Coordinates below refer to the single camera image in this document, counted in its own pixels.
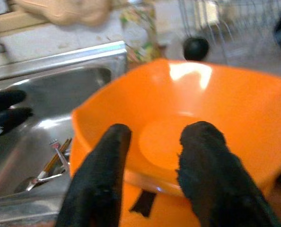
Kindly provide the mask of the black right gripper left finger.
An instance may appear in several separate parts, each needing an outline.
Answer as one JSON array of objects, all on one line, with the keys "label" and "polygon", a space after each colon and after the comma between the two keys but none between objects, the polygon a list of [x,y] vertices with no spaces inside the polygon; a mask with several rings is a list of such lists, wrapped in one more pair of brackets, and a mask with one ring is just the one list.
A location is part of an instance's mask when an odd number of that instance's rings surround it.
[{"label": "black right gripper left finger", "polygon": [[76,171],[55,227],[119,227],[132,131],[111,125]]}]

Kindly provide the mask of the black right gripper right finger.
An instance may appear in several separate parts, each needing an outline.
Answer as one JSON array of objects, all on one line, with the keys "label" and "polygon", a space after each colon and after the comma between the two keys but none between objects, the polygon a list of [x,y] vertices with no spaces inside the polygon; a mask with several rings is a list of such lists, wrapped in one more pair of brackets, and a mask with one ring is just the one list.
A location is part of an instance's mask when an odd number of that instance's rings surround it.
[{"label": "black right gripper right finger", "polygon": [[205,121],[184,127],[177,181],[201,227],[281,227],[225,137]]}]

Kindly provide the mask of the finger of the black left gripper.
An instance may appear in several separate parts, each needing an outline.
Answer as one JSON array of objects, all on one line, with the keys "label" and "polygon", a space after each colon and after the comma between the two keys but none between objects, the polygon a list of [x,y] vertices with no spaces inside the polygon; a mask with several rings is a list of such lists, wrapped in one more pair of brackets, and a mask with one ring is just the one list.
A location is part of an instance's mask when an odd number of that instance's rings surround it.
[{"label": "finger of the black left gripper", "polygon": [[22,90],[2,90],[0,91],[0,111],[8,109],[10,106],[22,102],[26,98],[26,92]]},{"label": "finger of the black left gripper", "polygon": [[11,108],[0,111],[0,136],[18,127],[33,115],[31,108]]}]

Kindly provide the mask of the metal spoon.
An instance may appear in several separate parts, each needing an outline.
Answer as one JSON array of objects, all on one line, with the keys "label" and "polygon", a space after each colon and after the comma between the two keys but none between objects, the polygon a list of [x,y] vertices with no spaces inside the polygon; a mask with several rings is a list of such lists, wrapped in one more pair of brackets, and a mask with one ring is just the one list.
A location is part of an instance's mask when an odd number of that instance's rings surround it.
[{"label": "metal spoon", "polygon": [[38,184],[46,183],[50,180],[56,179],[58,177],[62,176],[62,174],[52,175],[45,178],[38,178],[38,177],[29,177],[25,180],[23,180],[15,189],[14,193],[20,193],[25,191],[30,191],[34,187],[36,187]]}]

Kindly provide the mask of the black tape strip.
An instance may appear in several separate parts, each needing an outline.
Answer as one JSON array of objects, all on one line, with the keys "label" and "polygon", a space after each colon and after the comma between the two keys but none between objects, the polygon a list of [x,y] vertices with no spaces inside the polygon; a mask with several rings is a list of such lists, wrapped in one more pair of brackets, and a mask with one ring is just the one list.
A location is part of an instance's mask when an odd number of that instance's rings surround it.
[{"label": "black tape strip", "polygon": [[137,200],[130,207],[129,212],[136,212],[141,214],[143,217],[148,218],[151,214],[156,195],[157,194],[154,192],[141,190]]}]

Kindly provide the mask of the stainless steel sink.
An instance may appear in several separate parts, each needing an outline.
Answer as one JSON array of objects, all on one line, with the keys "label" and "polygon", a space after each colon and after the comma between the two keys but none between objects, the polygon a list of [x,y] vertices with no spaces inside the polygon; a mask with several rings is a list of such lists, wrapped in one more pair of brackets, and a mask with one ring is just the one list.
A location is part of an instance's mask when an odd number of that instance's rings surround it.
[{"label": "stainless steel sink", "polygon": [[21,107],[33,110],[26,122],[0,137],[0,227],[50,226],[70,184],[60,166],[52,179],[18,190],[53,158],[52,142],[72,138],[71,111],[98,89],[124,74],[123,41],[101,44],[0,67],[0,89],[23,90]]}]

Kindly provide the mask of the wooden window sill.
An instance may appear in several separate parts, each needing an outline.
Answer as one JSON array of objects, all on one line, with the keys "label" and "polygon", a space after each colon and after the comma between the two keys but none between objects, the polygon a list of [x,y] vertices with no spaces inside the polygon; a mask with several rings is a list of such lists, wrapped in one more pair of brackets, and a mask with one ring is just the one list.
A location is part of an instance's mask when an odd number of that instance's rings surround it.
[{"label": "wooden window sill", "polygon": [[0,15],[0,33],[47,23],[43,16],[18,10]]}]

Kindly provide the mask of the beige cloth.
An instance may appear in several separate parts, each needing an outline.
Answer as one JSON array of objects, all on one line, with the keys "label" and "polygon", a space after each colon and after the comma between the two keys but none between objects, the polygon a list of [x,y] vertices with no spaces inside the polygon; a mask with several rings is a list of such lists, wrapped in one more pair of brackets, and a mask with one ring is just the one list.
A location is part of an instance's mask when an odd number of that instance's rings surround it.
[{"label": "beige cloth", "polygon": [[98,26],[110,16],[112,0],[15,0],[23,10],[57,25]]}]

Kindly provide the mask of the black round knob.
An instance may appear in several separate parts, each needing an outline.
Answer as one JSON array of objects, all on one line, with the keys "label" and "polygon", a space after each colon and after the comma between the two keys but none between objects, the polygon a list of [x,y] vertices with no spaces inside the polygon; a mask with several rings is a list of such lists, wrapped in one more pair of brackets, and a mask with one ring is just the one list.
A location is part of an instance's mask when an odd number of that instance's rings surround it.
[{"label": "black round knob", "polygon": [[201,61],[209,52],[209,43],[205,38],[188,37],[183,43],[183,54],[186,60]]}]

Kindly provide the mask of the cream mug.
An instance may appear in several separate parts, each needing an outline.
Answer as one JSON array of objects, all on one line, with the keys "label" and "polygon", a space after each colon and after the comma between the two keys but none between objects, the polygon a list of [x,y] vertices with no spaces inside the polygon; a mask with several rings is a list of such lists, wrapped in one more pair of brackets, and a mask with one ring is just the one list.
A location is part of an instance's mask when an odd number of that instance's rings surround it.
[{"label": "cream mug", "polygon": [[217,3],[213,0],[198,0],[198,19],[199,25],[204,27],[219,23]]}]

